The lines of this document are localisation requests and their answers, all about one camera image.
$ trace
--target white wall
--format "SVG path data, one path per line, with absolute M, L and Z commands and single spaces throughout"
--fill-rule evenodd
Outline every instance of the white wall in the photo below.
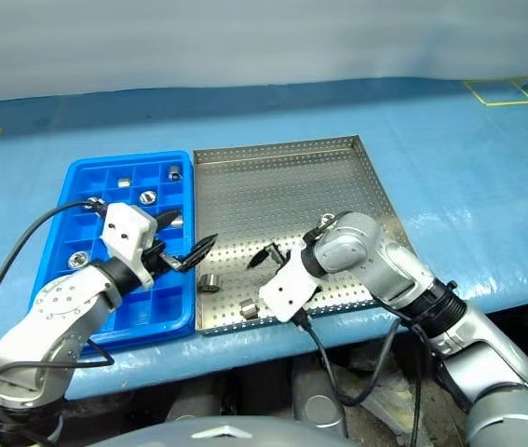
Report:
M 0 0 L 0 100 L 528 75 L 528 0 Z

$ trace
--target blue table surface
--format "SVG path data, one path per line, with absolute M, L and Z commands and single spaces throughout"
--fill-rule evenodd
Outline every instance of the blue table surface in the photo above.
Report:
M 459 81 L 371 79 L 169 88 L 0 102 L 0 264 L 82 157 L 358 134 L 419 256 L 484 311 L 528 303 L 528 105 L 488 107 Z M 26 311 L 47 226 L 0 290 L 0 337 Z M 326 345 L 385 333 L 377 308 L 315 319 Z M 290 324 L 115 353 L 67 398 L 176 381 L 314 349 Z

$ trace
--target blue plastic tray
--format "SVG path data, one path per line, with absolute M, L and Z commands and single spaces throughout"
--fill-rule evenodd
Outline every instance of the blue plastic tray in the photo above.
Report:
M 178 165 L 182 178 L 169 180 L 169 166 Z M 118 180 L 130 178 L 131 186 L 119 188 Z M 139 195 L 157 193 L 154 206 L 143 207 Z M 140 206 L 149 214 L 181 210 L 182 228 L 158 233 L 171 255 L 186 254 L 194 245 L 193 168 L 185 152 L 136 156 L 109 156 L 76 161 L 67 171 L 59 203 L 99 196 L 108 203 Z M 32 300 L 49 281 L 73 273 L 67 261 L 75 251 L 88 251 L 94 260 L 107 260 L 100 239 L 103 220 L 83 207 L 55 217 L 34 283 Z M 127 295 L 92 340 L 111 349 L 185 336 L 195 330 L 196 274 L 168 272 L 149 291 L 141 288 Z

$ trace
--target stainless steel tray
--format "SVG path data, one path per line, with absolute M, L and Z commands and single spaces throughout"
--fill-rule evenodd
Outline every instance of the stainless steel tray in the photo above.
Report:
M 251 256 L 272 241 L 287 251 L 326 212 L 358 210 L 377 219 L 412 249 L 358 136 L 194 152 L 197 237 L 218 233 L 197 277 L 216 273 L 222 289 L 197 294 L 196 328 L 221 333 L 276 321 L 258 290 L 278 266 L 266 260 L 246 270 Z M 239 303 L 251 298 L 259 318 L 247 321 Z M 373 305 L 349 274 L 330 277 L 305 308 L 312 314 Z

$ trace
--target blue tabletop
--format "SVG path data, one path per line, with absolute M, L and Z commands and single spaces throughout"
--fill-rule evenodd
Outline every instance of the blue tabletop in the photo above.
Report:
M 421 79 L 147 89 L 0 102 L 0 264 L 78 158 L 358 134 L 414 249 L 485 311 L 528 303 L 528 86 Z M 47 227 L 0 291 L 0 337 L 26 311 Z M 316 318 L 327 345 L 383 334 L 379 309 Z M 292 325 L 193 335 L 77 371 L 76 399 L 314 349 Z

